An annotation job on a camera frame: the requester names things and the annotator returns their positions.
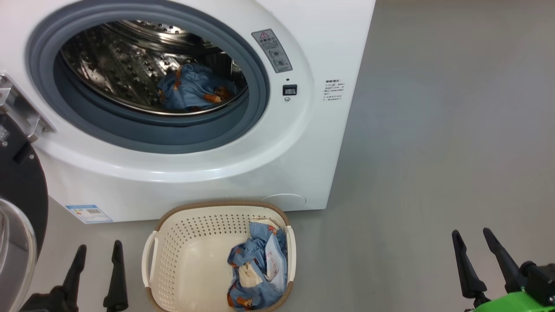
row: gray floor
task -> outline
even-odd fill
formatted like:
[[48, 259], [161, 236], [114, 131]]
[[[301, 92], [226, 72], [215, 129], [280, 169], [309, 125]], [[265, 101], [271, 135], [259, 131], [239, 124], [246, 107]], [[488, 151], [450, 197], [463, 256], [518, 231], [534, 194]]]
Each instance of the gray floor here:
[[[483, 227], [518, 263], [555, 261], [554, 6], [379, 0], [328, 209], [288, 214], [299, 264], [282, 311], [469, 308], [453, 229], [492, 298], [504, 282]], [[54, 205], [49, 222], [31, 291], [87, 244], [79, 305], [104, 311], [118, 238], [129, 310], [152, 311], [139, 258], [155, 222], [85, 226]]]

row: warning label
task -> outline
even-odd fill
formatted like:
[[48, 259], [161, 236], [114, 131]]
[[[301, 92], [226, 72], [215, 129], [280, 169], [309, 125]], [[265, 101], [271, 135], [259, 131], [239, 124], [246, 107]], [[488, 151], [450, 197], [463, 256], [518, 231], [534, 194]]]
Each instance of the warning label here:
[[324, 101], [340, 100], [343, 98], [343, 91], [345, 90], [345, 83], [340, 79], [326, 80], [324, 84]]
[[258, 42], [258, 45], [264, 50], [276, 73], [293, 70], [289, 58], [285, 54], [285, 50], [283, 50], [283, 46], [271, 29], [254, 32], [252, 35]]
[[83, 223], [106, 223], [113, 222], [100, 208], [96, 205], [76, 205], [65, 206], [74, 216], [79, 218]]

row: blue cloth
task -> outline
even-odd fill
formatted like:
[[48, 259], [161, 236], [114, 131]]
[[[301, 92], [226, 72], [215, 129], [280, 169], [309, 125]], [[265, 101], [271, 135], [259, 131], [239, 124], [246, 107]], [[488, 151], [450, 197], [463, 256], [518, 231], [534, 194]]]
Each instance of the blue cloth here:
[[158, 94], [166, 109], [210, 108], [213, 102], [205, 95], [214, 95], [218, 87], [225, 87], [231, 95], [237, 94], [237, 86], [212, 72], [207, 66], [189, 63], [176, 72], [170, 72], [158, 83]]
[[[237, 311], [250, 311], [267, 308], [276, 303], [287, 284], [287, 245], [282, 229], [258, 222], [250, 222], [250, 234], [245, 243], [232, 248], [228, 263], [233, 267], [233, 280], [228, 292], [228, 304]], [[266, 245], [273, 240], [278, 255], [268, 255]], [[274, 270], [274, 284], [268, 280], [267, 259], [278, 256], [283, 268]]]

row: white washing machine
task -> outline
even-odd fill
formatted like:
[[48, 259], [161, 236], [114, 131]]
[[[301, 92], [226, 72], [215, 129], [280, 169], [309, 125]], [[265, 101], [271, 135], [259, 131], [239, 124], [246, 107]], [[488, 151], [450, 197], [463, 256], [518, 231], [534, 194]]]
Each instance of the white washing machine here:
[[[324, 209], [373, 8], [2, 1], [0, 108], [37, 150], [48, 194], [86, 223], [202, 200]], [[182, 89], [202, 79], [230, 87]], [[191, 94], [204, 102], [175, 104]]]

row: perforated basket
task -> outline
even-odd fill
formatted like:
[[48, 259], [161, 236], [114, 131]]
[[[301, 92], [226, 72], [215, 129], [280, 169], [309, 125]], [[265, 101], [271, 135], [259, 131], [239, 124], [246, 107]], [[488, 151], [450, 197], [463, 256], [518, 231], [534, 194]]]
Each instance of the perforated basket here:
[[227, 301], [233, 276], [227, 259], [232, 247], [250, 237], [249, 221], [255, 218], [271, 219], [286, 233], [287, 289], [277, 303], [257, 311], [279, 308], [291, 293], [296, 268], [295, 234], [287, 216], [266, 203], [212, 202], [169, 211], [149, 236], [143, 251], [142, 273], [147, 295], [156, 309], [234, 311]]

